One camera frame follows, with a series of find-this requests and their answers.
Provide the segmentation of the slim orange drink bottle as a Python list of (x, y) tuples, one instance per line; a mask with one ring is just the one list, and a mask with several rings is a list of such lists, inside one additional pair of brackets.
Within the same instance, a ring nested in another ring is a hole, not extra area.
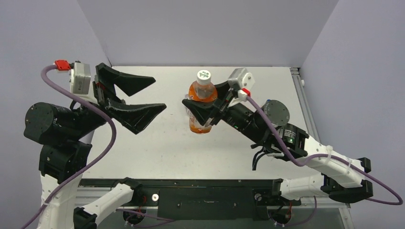
[[(199, 70), (196, 80), (189, 87), (188, 99), (209, 103), (217, 99), (217, 96), (217, 90), (211, 82), (211, 73), (208, 70)], [(187, 113), (189, 116), (189, 128), (193, 133), (206, 134), (211, 131), (212, 126), (210, 124), (201, 125), (189, 110), (187, 110)]]

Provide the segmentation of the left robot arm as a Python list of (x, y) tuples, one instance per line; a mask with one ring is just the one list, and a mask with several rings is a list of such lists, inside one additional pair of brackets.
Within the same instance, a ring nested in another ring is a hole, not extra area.
[(117, 138), (115, 122), (142, 132), (165, 104), (129, 105), (116, 94), (132, 96), (155, 78), (119, 72), (104, 63), (92, 76), (88, 64), (57, 60), (41, 71), (42, 80), (72, 100), (70, 107), (33, 104), (25, 116), (24, 136), (42, 146), (39, 171), (41, 207), (33, 216), (40, 229), (95, 229), (119, 207), (144, 205), (143, 185), (126, 177), (92, 203), (77, 207), (83, 173), (100, 161)]

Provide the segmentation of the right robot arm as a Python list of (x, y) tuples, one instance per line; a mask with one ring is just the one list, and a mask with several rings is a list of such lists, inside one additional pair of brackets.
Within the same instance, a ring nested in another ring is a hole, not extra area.
[(280, 185), (269, 191), (274, 203), (311, 196), (356, 203), (373, 197), (372, 183), (366, 179), (371, 171), (369, 159), (345, 157), (290, 124), (289, 111), (280, 101), (268, 100), (251, 110), (240, 102), (241, 99), (251, 101), (247, 89), (234, 88), (228, 83), (217, 84), (215, 88), (218, 96), (211, 102), (184, 99), (182, 104), (199, 124), (216, 125), (223, 121), (251, 140), (252, 148), (259, 147), (253, 169), (262, 157), (270, 155), (316, 171), (308, 177), (282, 179)]

